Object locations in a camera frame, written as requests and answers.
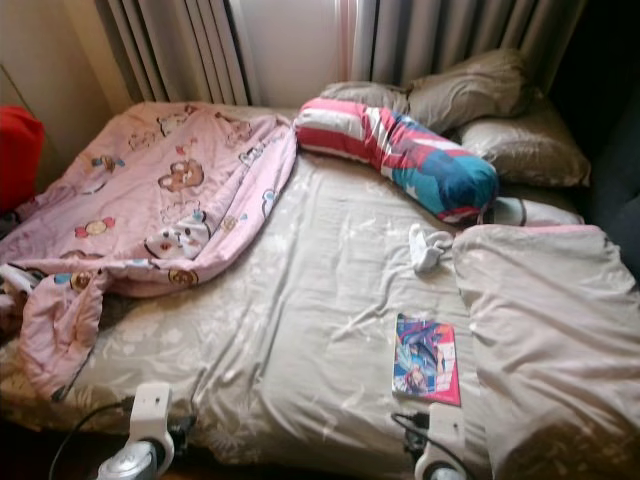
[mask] book cover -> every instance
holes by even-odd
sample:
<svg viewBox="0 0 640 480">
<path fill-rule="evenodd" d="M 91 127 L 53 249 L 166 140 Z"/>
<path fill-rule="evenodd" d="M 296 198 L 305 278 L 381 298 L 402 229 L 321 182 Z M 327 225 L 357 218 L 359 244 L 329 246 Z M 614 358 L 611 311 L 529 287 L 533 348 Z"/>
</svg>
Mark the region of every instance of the book cover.
<svg viewBox="0 0 640 480">
<path fill-rule="evenodd" d="M 453 326 L 398 315 L 393 392 L 460 406 Z"/>
</svg>

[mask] blanket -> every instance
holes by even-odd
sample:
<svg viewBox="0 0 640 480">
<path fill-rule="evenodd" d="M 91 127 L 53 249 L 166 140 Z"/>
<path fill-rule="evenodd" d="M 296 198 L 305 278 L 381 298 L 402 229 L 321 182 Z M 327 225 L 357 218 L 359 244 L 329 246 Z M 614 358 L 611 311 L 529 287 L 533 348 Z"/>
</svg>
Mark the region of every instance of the blanket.
<svg viewBox="0 0 640 480">
<path fill-rule="evenodd" d="M 163 295 L 228 267 L 269 216 L 295 160 L 278 115 L 145 103 L 111 120 L 0 242 L 7 313 L 36 391 L 64 397 L 93 347 L 107 291 Z"/>
<path fill-rule="evenodd" d="M 592 225 L 483 225 L 453 259 L 494 478 L 638 478 L 640 292 L 620 249 Z"/>
</svg>

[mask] black cable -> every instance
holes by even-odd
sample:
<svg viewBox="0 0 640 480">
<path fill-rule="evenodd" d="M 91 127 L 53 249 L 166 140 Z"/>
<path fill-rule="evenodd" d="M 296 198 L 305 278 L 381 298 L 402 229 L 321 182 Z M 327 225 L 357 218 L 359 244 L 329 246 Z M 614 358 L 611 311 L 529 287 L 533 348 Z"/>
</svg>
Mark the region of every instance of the black cable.
<svg viewBox="0 0 640 480">
<path fill-rule="evenodd" d="M 427 435 L 424 432 L 421 432 L 420 430 L 415 428 L 413 425 L 408 425 L 407 423 L 403 422 L 402 420 L 400 420 L 401 418 L 413 422 L 413 415 L 404 415 L 402 413 L 392 413 L 391 414 L 391 419 L 394 422 L 396 422 L 398 425 L 400 425 L 405 430 L 408 430 L 411 433 L 413 433 L 415 435 L 418 435 L 419 437 L 424 438 L 427 442 L 433 443 L 436 447 L 438 447 L 444 453 L 446 453 L 451 458 L 453 458 L 456 461 L 456 463 L 462 467 L 462 469 L 464 470 L 465 475 L 468 477 L 469 480 L 475 480 L 476 477 L 473 475 L 473 472 L 471 470 L 469 470 L 469 467 L 467 467 L 455 453 L 453 453 L 451 450 L 449 450 L 447 447 L 445 447 L 440 442 L 437 442 L 437 441 L 433 440 L 431 437 L 429 437 L 429 435 Z"/>
<path fill-rule="evenodd" d="M 60 458 L 60 454 L 62 453 L 62 450 L 64 450 L 64 447 L 67 445 L 67 443 L 69 443 L 69 440 L 71 440 L 71 437 L 73 437 L 76 433 L 78 433 L 78 431 L 83 427 L 85 423 L 87 423 L 89 420 L 91 420 L 93 417 L 95 417 L 99 413 L 102 413 L 106 410 L 111 410 L 113 408 L 131 409 L 132 405 L 133 405 L 133 399 L 131 397 L 127 397 L 121 402 L 109 403 L 107 405 L 103 405 L 102 407 L 98 407 L 92 412 L 88 413 L 82 420 L 80 420 L 76 424 L 76 426 L 73 427 L 73 429 L 64 438 L 64 440 L 60 444 L 60 447 L 58 447 L 56 456 L 53 457 L 53 460 L 51 461 L 51 467 L 49 467 L 49 480 L 53 480 L 53 474 L 55 472 L 56 464 L 58 463 L 58 459 Z"/>
</svg>

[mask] pink blanket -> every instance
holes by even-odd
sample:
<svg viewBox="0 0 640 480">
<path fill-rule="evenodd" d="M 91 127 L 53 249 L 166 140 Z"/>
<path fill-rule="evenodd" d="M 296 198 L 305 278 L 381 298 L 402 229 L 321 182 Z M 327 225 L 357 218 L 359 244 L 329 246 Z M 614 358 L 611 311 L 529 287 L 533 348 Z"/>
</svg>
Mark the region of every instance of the pink blanket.
<svg viewBox="0 0 640 480">
<path fill-rule="evenodd" d="M 0 242 L 0 265 L 18 270 L 4 265 L 0 275 L 5 284 L 9 270 L 27 284 L 45 277 L 13 282 L 15 302 L 28 295 L 20 351 L 39 394 L 66 394 L 95 343 L 106 291 L 194 286 L 255 237 L 289 177 L 295 136 L 283 117 L 225 111 L 136 105 L 18 209 L 23 223 Z"/>
</svg>

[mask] red white blue pillow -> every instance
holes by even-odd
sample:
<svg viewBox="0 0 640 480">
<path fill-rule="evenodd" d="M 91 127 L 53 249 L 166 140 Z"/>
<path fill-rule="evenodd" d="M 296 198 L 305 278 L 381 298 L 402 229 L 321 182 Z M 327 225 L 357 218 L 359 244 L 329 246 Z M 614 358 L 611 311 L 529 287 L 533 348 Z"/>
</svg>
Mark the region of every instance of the red white blue pillow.
<svg viewBox="0 0 640 480">
<path fill-rule="evenodd" d="M 302 148 L 370 164 L 448 223 L 476 218 L 498 192 L 488 162 L 386 108 L 316 98 L 295 129 Z"/>
</svg>

